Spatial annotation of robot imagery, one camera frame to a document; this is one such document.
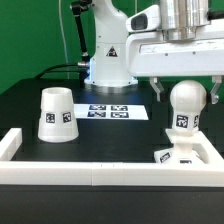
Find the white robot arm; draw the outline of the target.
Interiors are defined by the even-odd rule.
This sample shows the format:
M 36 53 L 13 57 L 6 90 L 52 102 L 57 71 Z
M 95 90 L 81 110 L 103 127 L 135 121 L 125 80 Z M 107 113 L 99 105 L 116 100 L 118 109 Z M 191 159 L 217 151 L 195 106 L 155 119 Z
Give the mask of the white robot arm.
M 85 84 L 119 92 L 147 77 L 163 99 L 161 77 L 210 76 L 212 103 L 224 81 L 224 11 L 209 0 L 159 0 L 128 17 L 112 0 L 93 0 L 96 50 Z

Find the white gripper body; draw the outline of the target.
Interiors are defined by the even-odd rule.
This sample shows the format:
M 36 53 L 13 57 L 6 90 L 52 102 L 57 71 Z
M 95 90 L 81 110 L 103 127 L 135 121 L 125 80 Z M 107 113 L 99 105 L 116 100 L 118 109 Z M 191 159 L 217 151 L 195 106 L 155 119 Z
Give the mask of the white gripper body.
M 224 31 L 200 28 L 193 40 L 164 41 L 161 32 L 130 35 L 126 63 L 135 77 L 224 75 Z

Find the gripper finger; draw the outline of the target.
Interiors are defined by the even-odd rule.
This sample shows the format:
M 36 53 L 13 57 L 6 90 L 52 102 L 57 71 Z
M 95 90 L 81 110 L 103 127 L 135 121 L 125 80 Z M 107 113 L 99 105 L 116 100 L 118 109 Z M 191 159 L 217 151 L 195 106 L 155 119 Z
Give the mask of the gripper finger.
M 157 101 L 162 102 L 163 101 L 163 94 L 164 94 L 164 88 L 159 80 L 158 77 L 151 77 L 149 79 L 150 85 L 153 88 L 153 90 L 156 93 Z
M 218 91 L 223 84 L 223 76 L 212 77 L 213 87 L 209 92 L 209 100 L 212 104 L 217 104 L 219 101 Z

